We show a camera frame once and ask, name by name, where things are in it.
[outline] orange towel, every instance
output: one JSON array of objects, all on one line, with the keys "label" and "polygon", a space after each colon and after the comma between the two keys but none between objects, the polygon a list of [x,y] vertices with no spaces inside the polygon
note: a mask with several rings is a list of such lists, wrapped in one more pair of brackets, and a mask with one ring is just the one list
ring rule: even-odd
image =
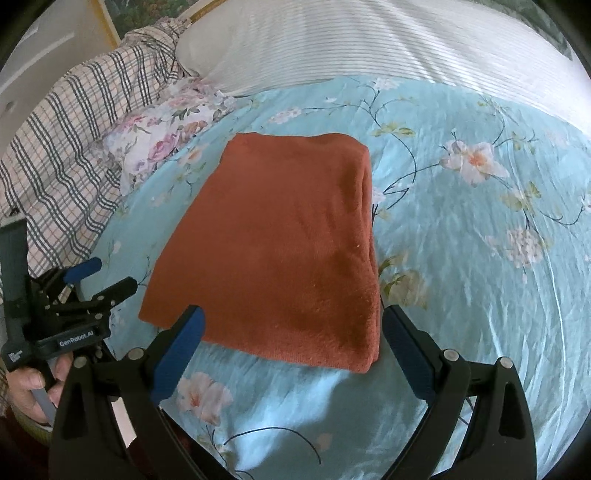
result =
[{"label": "orange towel", "polygon": [[156,262],[139,317],[203,308],[208,342],[366,372],[380,301],[369,151],[341,134],[239,134]]}]

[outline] metal screw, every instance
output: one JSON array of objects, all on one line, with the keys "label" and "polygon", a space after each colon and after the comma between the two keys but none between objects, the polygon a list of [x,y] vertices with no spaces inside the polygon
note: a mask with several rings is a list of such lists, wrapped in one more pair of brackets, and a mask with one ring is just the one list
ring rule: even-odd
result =
[{"label": "metal screw", "polygon": [[82,368],[83,366],[86,365],[87,363],[87,359],[85,356],[79,356],[78,358],[76,358],[76,360],[74,360],[74,367],[76,368]]},{"label": "metal screw", "polygon": [[144,356],[144,349],[143,348],[132,348],[127,353],[127,358],[130,360],[139,360]]},{"label": "metal screw", "polygon": [[460,358],[460,354],[457,353],[455,350],[448,348],[443,352],[443,356],[449,360],[450,362],[455,362],[457,359]]},{"label": "metal screw", "polygon": [[513,368],[513,360],[508,356],[501,357],[501,365],[505,368]]}]

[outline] pink rose print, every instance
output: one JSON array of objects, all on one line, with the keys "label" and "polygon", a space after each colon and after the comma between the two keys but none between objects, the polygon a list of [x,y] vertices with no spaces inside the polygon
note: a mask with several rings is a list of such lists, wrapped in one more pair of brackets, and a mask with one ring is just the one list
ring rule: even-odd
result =
[{"label": "pink rose print", "polygon": [[168,134],[162,140],[157,141],[148,153],[148,161],[157,162],[164,160],[177,146],[178,136],[176,134]]},{"label": "pink rose print", "polygon": [[121,130],[130,131],[134,125],[140,123],[145,118],[145,115],[132,115],[121,124]]},{"label": "pink rose print", "polygon": [[146,123],[146,127],[153,127],[154,125],[159,125],[161,122],[162,122],[162,120],[160,118],[157,118],[157,117],[153,116]]},{"label": "pink rose print", "polygon": [[177,406],[180,411],[191,411],[198,419],[211,425],[220,425],[222,408],[234,399],[230,391],[203,372],[178,382]]}]

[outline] light blue bedsheet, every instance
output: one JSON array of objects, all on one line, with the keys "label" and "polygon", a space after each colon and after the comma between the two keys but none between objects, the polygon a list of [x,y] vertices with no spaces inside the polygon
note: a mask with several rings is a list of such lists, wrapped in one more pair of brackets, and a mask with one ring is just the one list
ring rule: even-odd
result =
[{"label": "light blue bedsheet", "polygon": [[[414,80],[338,78],[240,106],[130,195],[100,238],[105,267],[84,295],[128,275],[142,285],[112,316],[115,354],[157,333],[137,318],[144,286],[233,135],[349,134],[371,152],[385,302],[468,360],[514,360],[546,474],[590,408],[590,142],[533,108]],[[379,479],[425,410],[384,342],[365,375],[203,343],[185,377],[164,409],[244,479]],[[265,427],[297,433],[226,443]],[[440,468],[464,432],[460,422]]]}]

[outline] plaid blanket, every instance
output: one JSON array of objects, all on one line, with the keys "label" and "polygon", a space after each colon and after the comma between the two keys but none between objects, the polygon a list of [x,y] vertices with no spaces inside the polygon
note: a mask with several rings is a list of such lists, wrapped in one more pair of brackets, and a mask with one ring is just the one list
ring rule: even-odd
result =
[{"label": "plaid blanket", "polygon": [[163,19],[72,68],[15,134],[0,161],[0,216],[27,217],[32,275],[91,254],[119,205],[121,176],[91,145],[182,76],[175,48],[185,27]]}]

